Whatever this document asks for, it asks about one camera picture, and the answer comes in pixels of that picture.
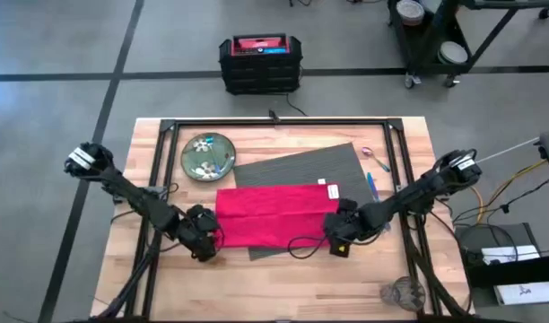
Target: cart wheel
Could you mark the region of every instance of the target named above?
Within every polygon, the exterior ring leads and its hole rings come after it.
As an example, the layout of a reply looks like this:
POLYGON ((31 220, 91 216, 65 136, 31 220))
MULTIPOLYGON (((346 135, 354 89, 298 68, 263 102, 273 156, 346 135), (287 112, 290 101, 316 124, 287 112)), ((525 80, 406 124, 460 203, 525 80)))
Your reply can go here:
POLYGON ((547 17, 549 17, 549 14, 548 14, 548 9, 546 8, 540 10, 540 14, 537 16, 537 18, 539 19, 547 19, 547 17))
POLYGON ((453 88, 458 83, 460 83, 460 81, 456 80, 455 75, 448 75, 446 76, 446 80, 444 80, 444 83, 442 83, 442 85, 444 85, 447 88, 453 88))
POLYGON ((411 75, 407 75, 404 79, 404 86, 406 87, 406 89, 410 90, 414 87, 414 85, 415 83, 413 77, 411 75))

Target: wooden tabletop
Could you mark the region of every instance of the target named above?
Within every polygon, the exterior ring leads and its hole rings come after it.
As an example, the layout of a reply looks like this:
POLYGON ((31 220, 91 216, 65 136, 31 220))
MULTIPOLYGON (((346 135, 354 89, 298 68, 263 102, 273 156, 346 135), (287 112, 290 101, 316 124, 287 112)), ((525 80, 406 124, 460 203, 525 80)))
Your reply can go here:
MULTIPOLYGON (((422 117, 402 119, 414 175, 419 177, 435 162, 426 121, 422 117)), ((159 122, 158 118, 136 121, 125 176, 137 186, 147 186, 149 181, 159 122)), ((183 210, 197 203, 213 209, 217 189, 236 187, 232 172, 215 183, 200 183, 189 179, 181 169, 180 153, 187 141, 210 131, 232 140, 237 149, 236 165, 353 143, 364 172, 369 171, 374 177, 380 199, 393 194, 390 174, 361 153, 363 146, 370 146, 388 164, 381 126, 182 127, 172 180, 179 184, 179 190, 170 196, 169 202, 183 210)), ((396 136, 393 137, 398 168, 404 179, 402 158, 396 136)), ((169 145, 170 140, 166 140, 159 185, 169 145)), ((115 163, 121 167, 123 161, 115 163)), ((128 206, 118 206, 116 214, 126 210, 128 206)), ((443 205, 435 205, 434 211, 451 225, 449 212, 443 205)), ((132 214, 112 224, 92 315, 106 308, 103 301, 111 301, 129 277, 140 222, 141 218, 132 214)), ((381 285, 408 275, 397 216, 390 224, 392 230, 373 244, 353 246, 349 258, 330 256, 327 249, 322 249, 306 260, 281 254, 250 261, 247 249, 223 249, 211 261, 199 263, 191 259, 185 248, 173 249, 161 254, 151 319, 414 319, 414 313, 388 306, 379 297, 381 285)), ((426 223, 425 230, 436 275, 458 303, 466 305, 468 287, 456 242, 433 218, 426 223)), ((171 244, 165 240, 162 246, 171 244)), ((144 284, 145 279, 139 288, 137 312, 143 303, 144 284)))

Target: gray floor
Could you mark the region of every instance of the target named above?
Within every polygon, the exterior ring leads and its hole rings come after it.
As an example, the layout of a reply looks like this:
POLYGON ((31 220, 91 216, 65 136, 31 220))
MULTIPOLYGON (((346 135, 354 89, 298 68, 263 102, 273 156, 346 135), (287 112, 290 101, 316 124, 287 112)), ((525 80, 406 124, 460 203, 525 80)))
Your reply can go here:
MULTIPOLYGON (((111 72, 133 1, 0 1, 0 74, 111 72)), ((400 67, 382 4, 314 0, 146 0, 125 70, 217 70, 217 47, 232 34, 283 31, 303 42, 305 68, 400 67)), ((502 12, 458 13, 481 43, 502 12)), ((549 65, 549 22, 519 13, 479 65, 549 65)), ((549 130, 549 74, 472 74, 447 90, 428 78, 411 91, 401 76, 304 77, 292 102, 311 116, 425 116, 436 154, 474 147, 484 157, 549 130)), ((73 202, 76 180, 62 171, 75 145, 90 140, 108 82, 0 83, 0 322, 4 311, 34 321, 73 202)), ((233 97, 221 80, 124 81, 103 143, 124 166, 138 117, 294 116, 283 97, 233 97)), ((526 146, 484 162, 485 196, 537 161, 526 146)), ((546 167, 516 182, 503 201, 549 177, 546 167)), ((92 186, 54 321, 86 317, 92 303, 112 205, 92 186)), ((452 198, 457 211, 475 204, 452 198)), ((531 223, 549 249, 549 186, 496 223, 531 223)), ((486 317, 549 322, 544 306, 478 308, 486 317)))

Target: red towel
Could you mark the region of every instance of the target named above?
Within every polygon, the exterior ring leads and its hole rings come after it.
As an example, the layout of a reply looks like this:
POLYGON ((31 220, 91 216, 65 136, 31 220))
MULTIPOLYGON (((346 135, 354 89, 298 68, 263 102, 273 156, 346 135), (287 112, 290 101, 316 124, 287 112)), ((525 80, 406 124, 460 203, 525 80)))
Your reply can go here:
MULTIPOLYGON (((321 238, 326 213, 336 212, 338 199, 328 187, 297 185, 220 189, 216 214, 224 231, 224 247, 284 247, 299 236, 321 238)), ((312 247, 318 241, 300 239, 293 247, 312 247)))

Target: gray mat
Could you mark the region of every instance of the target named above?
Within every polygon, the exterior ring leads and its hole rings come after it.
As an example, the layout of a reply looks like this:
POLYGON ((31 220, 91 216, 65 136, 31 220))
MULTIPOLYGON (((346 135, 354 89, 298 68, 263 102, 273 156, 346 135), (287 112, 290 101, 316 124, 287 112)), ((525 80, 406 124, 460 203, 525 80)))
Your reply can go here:
MULTIPOLYGON (((259 161, 234 168, 237 188, 317 184, 319 179, 337 183, 340 197, 359 205, 373 200, 353 144, 340 144, 306 153, 259 161)), ((284 253, 281 248, 249 248, 250 260, 284 253)))

